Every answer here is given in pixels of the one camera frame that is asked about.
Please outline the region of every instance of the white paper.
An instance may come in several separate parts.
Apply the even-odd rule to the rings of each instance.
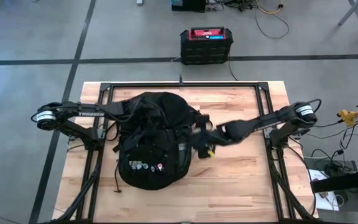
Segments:
[[[309,170],[311,180],[318,179],[318,180],[324,180],[327,179],[327,177],[323,174],[324,171],[318,171],[318,170]],[[331,210],[331,211],[339,211],[338,202],[335,197],[334,192],[328,192],[328,196],[326,198],[322,198],[319,193],[316,193],[316,208],[318,209],[324,209],[324,210]]]

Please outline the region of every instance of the wooden table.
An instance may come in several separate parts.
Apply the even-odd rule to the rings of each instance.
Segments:
[[[284,82],[268,84],[273,108],[277,110],[288,105]],[[84,83],[80,100],[83,103],[97,102],[99,86],[99,82]],[[176,93],[203,114],[210,114],[214,124],[233,119],[252,119],[259,115],[255,90],[249,87],[114,88],[113,101],[125,100],[144,91]],[[93,118],[76,118],[75,122],[90,127]],[[114,135],[115,132],[111,131],[108,138]],[[75,141],[71,146],[79,144],[82,142]],[[199,160],[196,155],[193,156],[186,177],[157,191],[131,187],[119,177],[122,192],[114,192],[117,154],[112,148],[116,144],[116,141],[107,142],[104,150],[94,222],[277,221],[262,131],[252,133],[238,145],[217,147],[212,159]],[[302,153],[299,145],[294,142],[290,145]],[[66,210],[80,190],[86,154],[83,147],[67,153],[53,218]],[[305,166],[290,150],[285,150],[284,157],[291,190],[311,211],[313,194]],[[287,214],[283,193],[281,198]],[[87,204],[84,217],[88,211]]]

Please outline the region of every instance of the yellow cable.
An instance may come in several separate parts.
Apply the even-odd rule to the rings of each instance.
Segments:
[[[274,14],[279,13],[279,12],[281,11],[281,9],[283,8],[283,7],[279,7],[276,11],[270,12],[270,11],[265,10],[262,6],[260,6],[259,3],[258,3],[258,0],[255,0],[255,1],[256,1],[256,5],[258,6],[258,9],[259,9],[261,12],[263,12],[264,14],[274,15]]]

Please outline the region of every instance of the gray floor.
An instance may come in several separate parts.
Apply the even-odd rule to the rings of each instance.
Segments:
[[[0,60],[73,58],[90,0],[0,0]],[[260,3],[270,9],[271,1]],[[358,19],[352,15],[336,24],[350,8],[343,0],[285,0],[280,14],[290,33],[268,39],[257,30],[254,11],[235,9],[198,14],[172,12],[167,0],[97,0],[81,58],[137,58],[179,56],[179,34],[196,26],[226,26],[233,31],[232,56],[358,54]],[[272,17],[258,14],[269,34],[283,27]],[[0,216],[27,223],[44,166],[51,133],[29,120],[36,109],[60,101],[71,65],[0,66]],[[356,110],[358,60],[291,60],[231,62],[240,80],[283,80],[291,102],[321,98],[320,124],[337,120],[339,110]],[[227,64],[184,66],[180,63],[125,63],[80,65],[70,99],[79,99],[85,81],[232,80]],[[343,126],[313,129],[325,136]],[[332,153],[339,138],[305,136],[304,155],[313,149]],[[40,221],[52,216],[65,160],[67,138],[60,137]],[[358,137],[346,151],[358,166]],[[358,223],[356,213],[319,211],[324,220]]]

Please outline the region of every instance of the black plastic crate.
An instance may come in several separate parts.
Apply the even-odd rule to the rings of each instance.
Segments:
[[[206,65],[212,63],[227,62],[230,53],[230,47],[233,43],[232,33],[224,27],[204,27],[192,28],[194,30],[222,29],[225,39],[206,39],[191,40],[188,30],[180,34],[180,57],[185,65]]]

